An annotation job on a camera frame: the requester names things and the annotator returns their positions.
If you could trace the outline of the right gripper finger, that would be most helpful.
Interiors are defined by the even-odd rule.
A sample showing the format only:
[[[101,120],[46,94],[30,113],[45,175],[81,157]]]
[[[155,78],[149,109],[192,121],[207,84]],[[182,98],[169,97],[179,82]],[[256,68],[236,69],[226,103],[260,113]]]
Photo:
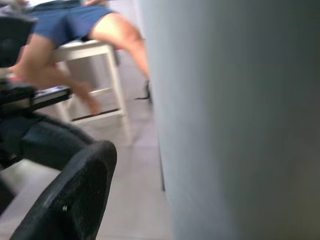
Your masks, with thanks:
[[[80,150],[37,198],[10,238],[96,239],[116,164],[117,150],[110,141]]]

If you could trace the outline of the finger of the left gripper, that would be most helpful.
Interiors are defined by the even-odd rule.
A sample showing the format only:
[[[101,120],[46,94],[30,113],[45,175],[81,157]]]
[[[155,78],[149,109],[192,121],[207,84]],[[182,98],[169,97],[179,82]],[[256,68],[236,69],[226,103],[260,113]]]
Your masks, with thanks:
[[[74,125],[41,121],[22,138],[22,156],[61,171],[75,154],[94,142]]]

